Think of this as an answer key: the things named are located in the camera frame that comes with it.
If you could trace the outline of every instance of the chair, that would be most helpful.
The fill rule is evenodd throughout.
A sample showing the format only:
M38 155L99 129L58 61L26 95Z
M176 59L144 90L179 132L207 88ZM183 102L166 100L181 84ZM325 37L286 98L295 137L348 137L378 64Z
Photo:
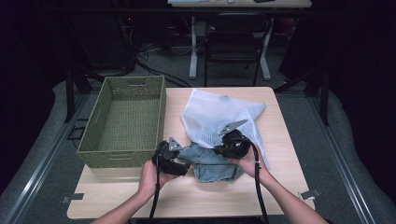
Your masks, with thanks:
M205 87L207 64L256 64L253 84L256 85L264 39L271 28L271 20L258 13L220 13L205 27Z

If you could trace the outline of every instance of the person's right hand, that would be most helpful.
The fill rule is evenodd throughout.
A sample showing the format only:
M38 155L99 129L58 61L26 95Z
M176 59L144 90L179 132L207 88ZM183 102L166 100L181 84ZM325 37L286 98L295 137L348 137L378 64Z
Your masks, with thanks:
M264 159L262 158L262 151L260 148L255 145L257 148L257 152L259 154L259 161L260 161L260 172L268 172ZM254 158L253 146L250 146L247 152L247 155L241 159L229 159L230 162L235 163L239 167L241 167L248 175L254 177L255 175L255 163L256 160Z

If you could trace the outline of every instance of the basket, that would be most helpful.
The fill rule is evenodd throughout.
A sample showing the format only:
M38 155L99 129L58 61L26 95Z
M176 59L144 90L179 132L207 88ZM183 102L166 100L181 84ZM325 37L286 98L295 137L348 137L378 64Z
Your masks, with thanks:
M139 167L163 140L164 77L106 77L77 154L90 168Z

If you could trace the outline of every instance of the blue cloth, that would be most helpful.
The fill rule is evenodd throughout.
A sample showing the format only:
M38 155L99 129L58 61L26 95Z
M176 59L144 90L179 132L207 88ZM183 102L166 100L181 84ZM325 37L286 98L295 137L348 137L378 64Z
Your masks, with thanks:
M200 182L234 181L242 173L240 167L217 155L213 149L196 143L184 147L177 157L195 164L193 171Z

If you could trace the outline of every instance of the light wood tabletop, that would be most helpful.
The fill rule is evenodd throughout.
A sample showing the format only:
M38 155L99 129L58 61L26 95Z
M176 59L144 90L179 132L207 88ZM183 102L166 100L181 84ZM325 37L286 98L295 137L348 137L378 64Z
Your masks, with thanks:
M209 0L198 3L173 3L173 7L311 7L310 0L275 0L271 2L256 3L253 0Z
M266 103L256 119L271 163L271 174L292 194L308 190L303 171L296 156L289 132L272 89L254 88L197 88L224 94L250 102ZM182 146L191 141L185 134L181 113L191 95L191 88L166 89L167 102L163 138L173 136ZM75 193L83 193L82 200L73 200L68 208L70 218L97 218L108 212L137 190L140 168L90 169L85 166ZM262 187L262 197L268 215L283 214L271 194ZM315 209L314 203L305 201ZM152 199L134 218L147 218ZM243 174L234 182L200 183L192 167L185 176L168 182L160 191L154 217L246 217L260 216L261 209L254 178Z

